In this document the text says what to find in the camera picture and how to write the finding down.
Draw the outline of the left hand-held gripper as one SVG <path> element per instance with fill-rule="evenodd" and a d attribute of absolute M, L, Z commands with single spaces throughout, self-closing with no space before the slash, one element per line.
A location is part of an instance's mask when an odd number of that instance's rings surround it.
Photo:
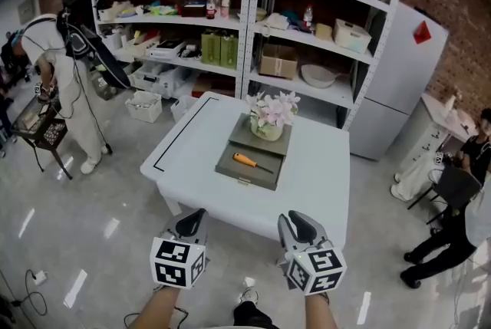
<path fill-rule="evenodd" d="M 206 242 L 209 213 L 200 208 L 181 213 L 153 239 L 150 270 L 153 281 L 171 288 L 191 289 L 209 263 Z"/>

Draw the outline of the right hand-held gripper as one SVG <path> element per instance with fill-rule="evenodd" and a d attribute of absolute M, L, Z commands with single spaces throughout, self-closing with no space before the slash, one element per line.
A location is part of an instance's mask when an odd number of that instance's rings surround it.
<path fill-rule="evenodd" d="M 298 289 L 310 296 L 339 286 L 348 267 L 341 249 L 327 238 L 319 222 L 290 210 L 288 215 L 279 216 L 278 234 L 284 255 L 277 266 L 283 271 L 290 290 Z"/>

